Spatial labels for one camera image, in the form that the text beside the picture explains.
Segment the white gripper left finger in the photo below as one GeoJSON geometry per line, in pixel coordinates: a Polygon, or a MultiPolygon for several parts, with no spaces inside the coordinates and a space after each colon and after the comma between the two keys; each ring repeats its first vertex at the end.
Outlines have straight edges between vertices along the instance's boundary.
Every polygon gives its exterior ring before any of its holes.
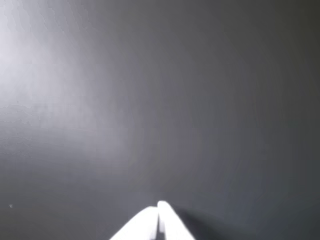
{"type": "Polygon", "coordinates": [[[148,206],[132,217],[110,240],[155,240],[159,210],[148,206]]]}

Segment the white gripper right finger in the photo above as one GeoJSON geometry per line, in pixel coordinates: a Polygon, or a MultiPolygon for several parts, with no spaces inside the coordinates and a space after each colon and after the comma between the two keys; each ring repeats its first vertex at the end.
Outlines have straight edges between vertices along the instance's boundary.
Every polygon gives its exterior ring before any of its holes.
{"type": "Polygon", "coordinates": [[[159,214],[159,231],[166,240],[195,240],[173,207],[166,201],[157,203],[159,214]]]}

